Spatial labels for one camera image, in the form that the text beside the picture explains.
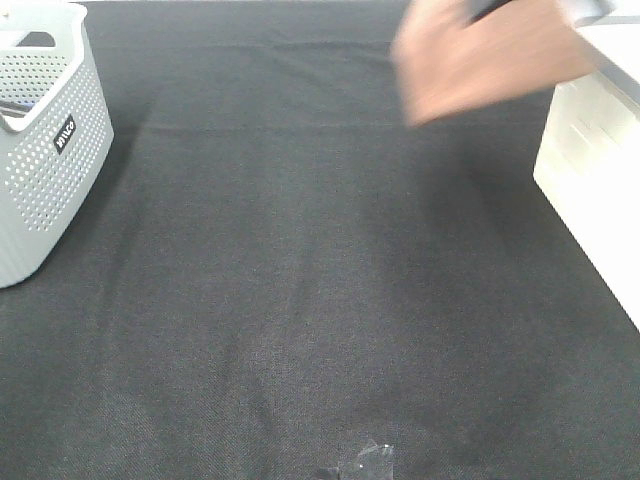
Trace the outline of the salmon pink towel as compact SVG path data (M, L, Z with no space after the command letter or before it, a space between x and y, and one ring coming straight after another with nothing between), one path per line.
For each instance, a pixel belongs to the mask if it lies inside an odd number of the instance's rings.
M420 126L588 75L595 56L556 1L413 1L391 46L405 122Z

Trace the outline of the black table cloth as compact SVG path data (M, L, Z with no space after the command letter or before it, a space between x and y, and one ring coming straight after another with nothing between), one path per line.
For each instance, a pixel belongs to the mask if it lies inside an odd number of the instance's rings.
M396 2L99 2L109 157L1 294L5 479L635 479L639 334L532 178L551 95L422 129Z

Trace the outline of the white storage box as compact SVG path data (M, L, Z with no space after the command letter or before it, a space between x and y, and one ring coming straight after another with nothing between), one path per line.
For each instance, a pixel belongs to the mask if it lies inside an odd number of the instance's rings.
M576 32L595 72L556 86L533 178L633 323L639 321L639 4Z

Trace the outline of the grey perforated plastic basket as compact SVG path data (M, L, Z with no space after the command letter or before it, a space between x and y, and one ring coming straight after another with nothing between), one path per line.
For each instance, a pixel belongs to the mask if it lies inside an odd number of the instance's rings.
M1 35L1 285L36 272L98 176L114 138L72 2L4 1Z

